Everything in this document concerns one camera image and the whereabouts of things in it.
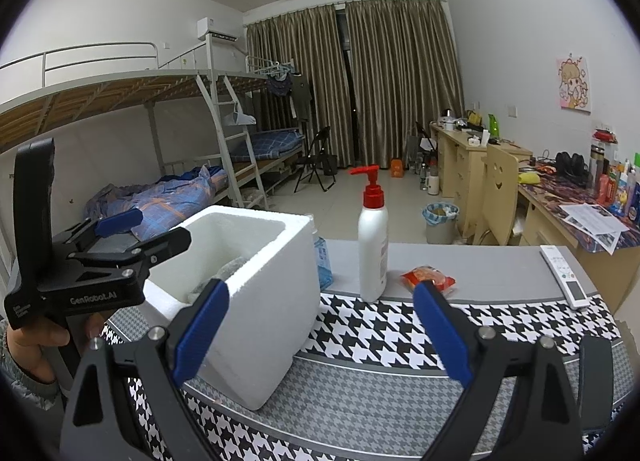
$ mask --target snack packet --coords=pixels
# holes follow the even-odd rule
[[[423,281],[433,281],[433,284],[443,295],[450,292],[451,286],[456,284],[456,279],[447,277],[441,271],[431,266],[414,267],[411,271],[401,275],[404,284],[410,292],[413,293],[414,288]]]

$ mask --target metal screw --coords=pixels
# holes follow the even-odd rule
[[[92,351],[97,351],[102,347],[102,344],[104,344],[104,340],[102,340],[100,337],[92,338],[91,340],[89,340],[89,349],[91,349]]]
[[[482,326],[478,329],[478,336],[484,340],[493,340],[495,338],[495,329],[489,326]]]
[[[146,335],[151,338],[151,340],[160,340],[164,336],[164,333],[164,327],[155,326],[152,327]]]
[[[550,336],[542,335],[540,337],[540,345],[545,349],[553,349],[556,347],[556,341],[553,340]]]

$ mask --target pump bottle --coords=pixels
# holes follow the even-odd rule
[[[364,202],[358,219],[358,267],[360,298],[374,302],[386,287],[386,256],[389,245],[389,216],[385,194],[378,181],[378,165],[353,168],[350,174],[367,174],[369,184],[364,190]]]

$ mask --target blue gripper pad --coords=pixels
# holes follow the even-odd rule
[[[128,232],[134,226],[142,223],[142,218],[142,211],[138,208],[132,208],[126,212],[101,219],[95,226],[94,233],[97,237],[109,237],[121,232]]]
[[[226,284],[211,279],[191,307],[178,311],[169,325],[166,346],[167,362],[176,387],[198,373],[228,309]]]
[[[473,379],[466,345],[423,282],[414,289],[414,311],[442,360],[447,375],[466,389]]]

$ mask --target anime drawing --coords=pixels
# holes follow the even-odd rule
[[[587,62],[582,56],[557,59],[560,77],[560,107],[591,112],[591,88]]]

